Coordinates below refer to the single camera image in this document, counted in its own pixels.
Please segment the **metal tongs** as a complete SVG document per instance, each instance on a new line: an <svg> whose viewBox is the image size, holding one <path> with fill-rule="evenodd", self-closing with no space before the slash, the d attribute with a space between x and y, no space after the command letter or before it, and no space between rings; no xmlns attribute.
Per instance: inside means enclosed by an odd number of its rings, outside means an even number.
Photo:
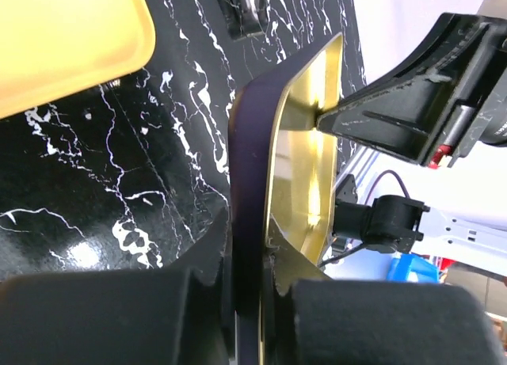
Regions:
<svg viewBox="0 0 507 365"><path fill-rule="evenodd" d="M233 40L259 36L269 24L268 0L217 0Z"/></svg>

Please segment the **gold tin lid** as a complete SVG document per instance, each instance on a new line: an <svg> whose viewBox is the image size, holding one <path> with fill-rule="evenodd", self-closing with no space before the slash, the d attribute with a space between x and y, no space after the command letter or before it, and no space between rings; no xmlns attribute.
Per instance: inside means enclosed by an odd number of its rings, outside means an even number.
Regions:
<svg viewBox="0 0 507 365"><path fill-rule="evenodd" d="M337 139L317 118L340 98L343 36L325 36L247 83L228 127L237 352L266 364L273 300L317 266L330 236Z"/></svg>

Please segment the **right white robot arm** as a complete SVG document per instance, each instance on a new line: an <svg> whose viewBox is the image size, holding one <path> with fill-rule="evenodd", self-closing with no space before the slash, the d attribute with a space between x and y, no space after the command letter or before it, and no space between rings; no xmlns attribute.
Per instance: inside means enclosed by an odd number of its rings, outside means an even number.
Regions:
<svg viewBox="0 0 507 365"><path fill-rule="evenodd" d="M476 143L506 144L506 21L445 13L393 70L324 112L316 127L397 159L436 168ZM464 225L421 201L339 203L334 229L384 253L505 258L506 236Z"/></svg>

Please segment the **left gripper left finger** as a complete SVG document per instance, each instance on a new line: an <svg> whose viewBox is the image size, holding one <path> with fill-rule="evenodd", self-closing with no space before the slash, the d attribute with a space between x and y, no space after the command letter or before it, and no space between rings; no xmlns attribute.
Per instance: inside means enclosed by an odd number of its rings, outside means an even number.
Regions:
<svg viewBox="0 0 507 365"><path fill-rule="evenodd" d="M230 233L229 214L221 211L164 268L4 281L2 363L228 363L234 354Z"/></svg>

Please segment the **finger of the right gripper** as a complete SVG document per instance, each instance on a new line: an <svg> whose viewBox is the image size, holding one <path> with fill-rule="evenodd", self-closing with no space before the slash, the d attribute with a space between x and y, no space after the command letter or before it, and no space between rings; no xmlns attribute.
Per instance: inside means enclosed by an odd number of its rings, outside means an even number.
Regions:
<svg viewBox="0 0 507 365"><path fill-rule="evenodd" d="M506 146L506 21L443 13L393 70L340 101L317 129L435 167L477 142Z"/></svg>

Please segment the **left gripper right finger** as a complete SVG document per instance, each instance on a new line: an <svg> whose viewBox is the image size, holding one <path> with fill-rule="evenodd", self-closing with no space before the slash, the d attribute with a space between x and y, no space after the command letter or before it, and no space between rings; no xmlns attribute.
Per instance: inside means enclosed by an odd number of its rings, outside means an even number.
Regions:
<svg viewBox="0 0 507 365"><path fill-rule="evenodd" d="M495 335L461 287L332 280L282 238L265 253L267 364L492 364Z"/></svg>

